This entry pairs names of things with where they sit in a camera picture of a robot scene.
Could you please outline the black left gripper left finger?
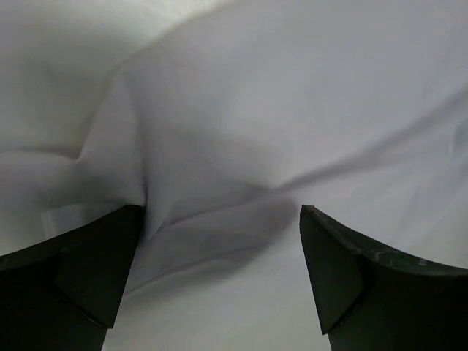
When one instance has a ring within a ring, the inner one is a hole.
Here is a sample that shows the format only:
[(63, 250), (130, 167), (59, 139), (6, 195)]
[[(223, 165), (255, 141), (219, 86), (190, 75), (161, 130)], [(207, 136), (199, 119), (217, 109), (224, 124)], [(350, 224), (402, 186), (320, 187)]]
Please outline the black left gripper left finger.
[(126, 205), (1, 256), (1, 349), (101, 350), (142, 227), (143, 209)]

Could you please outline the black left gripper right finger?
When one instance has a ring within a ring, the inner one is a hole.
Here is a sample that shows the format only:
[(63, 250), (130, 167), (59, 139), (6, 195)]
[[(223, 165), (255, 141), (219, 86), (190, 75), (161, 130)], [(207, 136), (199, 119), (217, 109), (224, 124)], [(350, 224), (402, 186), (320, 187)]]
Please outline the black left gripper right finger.
[(314, 206), (300, 234), (322, 334), (332, 350), (467, 348), (467, 271), (407, 254)]

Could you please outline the white t shirt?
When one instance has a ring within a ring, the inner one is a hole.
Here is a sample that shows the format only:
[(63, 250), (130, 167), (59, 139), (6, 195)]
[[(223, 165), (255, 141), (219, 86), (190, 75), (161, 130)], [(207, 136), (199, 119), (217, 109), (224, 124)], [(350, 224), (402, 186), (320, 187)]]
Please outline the white t shirt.
[(310, 204), (467, 266), (467, 3), (1, 3), (1, 213), (146, 225), (106, 350), (327, 350)]

